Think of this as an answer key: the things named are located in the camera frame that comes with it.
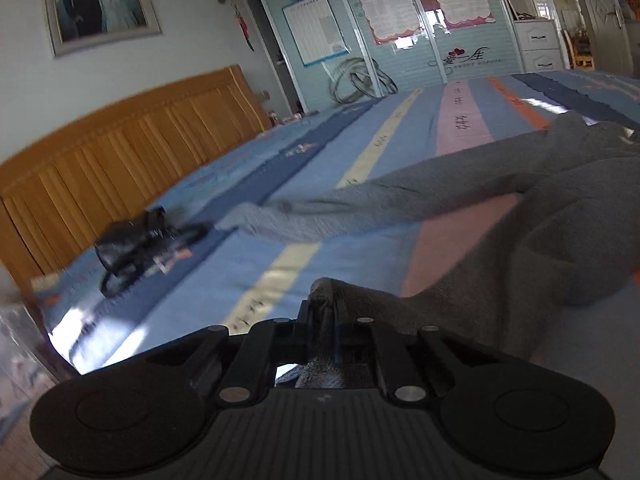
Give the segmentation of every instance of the white drawer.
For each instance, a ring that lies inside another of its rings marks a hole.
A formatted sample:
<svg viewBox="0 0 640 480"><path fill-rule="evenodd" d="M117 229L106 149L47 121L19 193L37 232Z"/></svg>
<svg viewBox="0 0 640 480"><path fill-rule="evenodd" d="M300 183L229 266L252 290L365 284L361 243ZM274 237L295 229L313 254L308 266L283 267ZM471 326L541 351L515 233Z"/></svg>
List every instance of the white drawer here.
<svg viewBox="0 0 640 480"><path fill-rule="evenodd" d="M518 42L522 50L559 48L558 35L553 22L515 22Z"/></svg>
<svg viewBox="0 0 640 480"><path fill-rule="evenodd" d="M547 70L564 70L562 54L558 49L526 50L522 53L526 72L546 72Z"/></svg>

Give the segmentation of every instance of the silver screw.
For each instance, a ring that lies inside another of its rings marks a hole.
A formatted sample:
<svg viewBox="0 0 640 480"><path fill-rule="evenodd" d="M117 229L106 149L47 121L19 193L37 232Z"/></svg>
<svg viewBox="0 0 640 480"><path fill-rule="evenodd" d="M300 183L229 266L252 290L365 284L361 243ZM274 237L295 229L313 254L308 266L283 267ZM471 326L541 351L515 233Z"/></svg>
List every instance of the silver screw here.
<svg viewBox="0 0 640 480"><path fill-rule="evenodd" d="M404 400L404 402L418 402L427 396L427 392L420 386L400 386L394 392L394 395L397 399Z"/></svg>
<svg viewBox="0 0 640 480"><path fill-rule="evenodd" d="M242 386L230 386L220 390L218 395L225 402L244 402L251 397L251 392Z"/></svg>

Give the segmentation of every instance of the groom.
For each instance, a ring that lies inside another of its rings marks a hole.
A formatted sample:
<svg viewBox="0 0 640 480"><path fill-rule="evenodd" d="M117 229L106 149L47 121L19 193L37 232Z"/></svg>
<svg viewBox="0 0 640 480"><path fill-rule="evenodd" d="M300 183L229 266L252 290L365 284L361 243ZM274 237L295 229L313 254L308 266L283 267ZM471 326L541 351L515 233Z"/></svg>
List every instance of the groom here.
<svg viewBox="0 0 640 480"><path fill-rule="evenodd" d="M91 36L102 32L100 0L63 0L66 13L76 22L78 36Z"/></svg>

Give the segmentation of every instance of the black handbag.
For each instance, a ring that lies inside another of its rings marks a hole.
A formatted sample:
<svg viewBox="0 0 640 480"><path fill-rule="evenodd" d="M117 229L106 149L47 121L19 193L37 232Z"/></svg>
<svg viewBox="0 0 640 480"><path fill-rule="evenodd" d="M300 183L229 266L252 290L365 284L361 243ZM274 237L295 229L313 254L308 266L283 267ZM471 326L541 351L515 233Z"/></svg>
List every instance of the black handbag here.
<svg viewBox="0 0 640 480"><path fill-rule="evenodd" d="M169 225L162 207L110 224L94 244L107 271L100 284L101 293L105 298L117 296L140 279L157 256L196 243L208 232L206 224L183 229Z"/></svg>

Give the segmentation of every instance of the headboard slat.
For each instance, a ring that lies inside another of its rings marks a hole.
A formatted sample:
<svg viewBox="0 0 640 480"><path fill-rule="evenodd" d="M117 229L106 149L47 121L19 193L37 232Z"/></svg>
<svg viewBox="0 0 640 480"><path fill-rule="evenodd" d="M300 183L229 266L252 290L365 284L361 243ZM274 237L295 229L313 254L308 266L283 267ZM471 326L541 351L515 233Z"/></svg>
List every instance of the headboard slat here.
<svg viewBox="0 0 640 480"><path fill-rule="evenodd" d="M0 257L17 285L60 270L114 220L270 126L239 66L107 106L0 166Z"/></svg>

